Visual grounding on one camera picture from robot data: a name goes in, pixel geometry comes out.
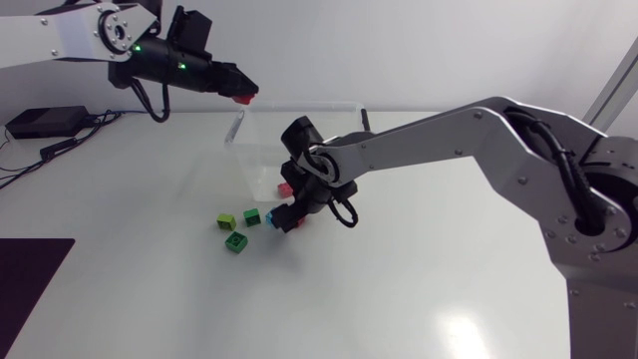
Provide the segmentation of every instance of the transparent container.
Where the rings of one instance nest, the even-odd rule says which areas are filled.
[[[307,116],[324,139],[363,131],[363,105],[348,102],[254,102],[243,107],[226,135],[256,201],[283,201],[277,185],[285,182],[281,165],[290,155],[281,135],[296,119]]]

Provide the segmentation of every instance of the table surface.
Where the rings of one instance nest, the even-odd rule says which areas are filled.
[[[361,177],[354,229],[329,210],[288,234],[240,223],[249,244],[227,250],[219,213],[272,207],[223,149],[232,119],[126,115],[0,190],[0,237],[77,240],[8,358],[569,357],[538,226],[472,159]],[[14,142],[0,166],[51,143]]]

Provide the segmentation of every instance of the small block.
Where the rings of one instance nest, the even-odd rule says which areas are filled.
[[[243,218],[246,220],[246,225],[254,226],[261,223],[261,217],[259,217],[259,210],[253,208],[243,213]]]
[[[219,225],[219,228],[224,230],[235,230],[237,227],[237,222],[232,214],[220,214],[217,217],[217,224]]]
[[[247,244],[248,237],[238,232],[233,232],[226,240],[226,247],[235,253],[240,253]]]
[[[292,196],[292,187],[288,183],[282,183],[277,186],[279,196],[282,198],[288,198]]]
[[[275,225],[272,223],[272,211],[266,214],[266,223],[268,223],[268,225],[270,225],[273,228],[275,227]]]

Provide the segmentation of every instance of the red cube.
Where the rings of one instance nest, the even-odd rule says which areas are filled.
[[[279,196],[282,198],[288,198],[292,196],[292,187],[288,183],[282,183],[277,186],[277,191],[279,191]]]

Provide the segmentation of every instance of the wire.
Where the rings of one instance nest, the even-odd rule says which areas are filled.
[[[5,138],[5,142],[2,143],[2,145],[0,145],[0,150],[2,150],[2,148],[7,145],[8,143],[10,143],[11,141],[9,140],[9,136],[7,136],[7,128],[4,129],[4,138]]]
[[[102,127],[112,124],[113,122],[117,121],[122,114],[127,113],[128,111],[111,111],[111,110],[106,110],[103,114],[100,115],[93,115],[93,116],[87,116],[87,119],[90,120],[91,118],[94,119],[100,119],[100,121],[89,131],[88,134],[86,134],[85,136],[77,139],[77,142],[71,146],[68,147],[66,149],[63,149],[55,154],[52,154],[50,158],[47,158],[45,160],[40,160],[37,161],[36,163],[30,165],[30,166],[26,166],[24,168],[21,169],[16,169],[16,170],[5,170],[0,168],[0,170],[4,170],[7,172],[19,172],[18,174],[14,174],[14,175],[9,175],[9,176],[5,176],[3,178],[0,178],[0,180],[7,180],[4,183],[0,184],[0,189],[5,188],[7,185],[11,184],[12,182],[16,181],[17,179],[30,174],[36,170],[38,170],[39,168],[41,168],[43,165],[49,163],[50,161],[58,158],[59,156],[68,153],[69,151],[74,150],[75,148],[77,148],[79,145],[83,144],[86,140],[90,139],[91,137],[93,137]]]
[[[147,95],[147,91],[144,89],[144,86],[142,85],[140,80],[133,79],[131,88],[133,89],[133,92],[136,94],[138,99],[140,99],[142,106],[144,106],[153,120],[159,123],[168,120],[168,117],[170,116],[170,98],[168,96],[168,84],[161,84],[161,98],[163,100],[163,114],[161,115],[161,117],[156,115],[155,111],[153,110],[153,105],[151,105],[149,95]]]
[[[596,235],[605,229],[603,212],[599,210],[591,186],[582,168],[574,161],[573,152],[568,151],[545,122],[521,111],[507,111],[505,114],[525,124],[538,134],[549,146],[551,156],[556,161],[560,177],[567,195],[576,210],[578,219],[584,224],[584,234]]]
[[[350,212],[352,221],[346,220],[341,215],[341,213],[339,213],[339,210],[337,210],[337,206],[335,205],[334,198],[328,200],[328,207],[330,207],[330,211],[332,211],[332,214],[337,217],[337,220],[339,220],[341,224],[347,226],[348,228],[354,228],[355,225],[357,225],[357,223],[359,222],[359,215],[357,214],[357,210],[355,210],[354,205],[352,205],[348,199],[344,199],[341,204],[343,204],[343,206]]]

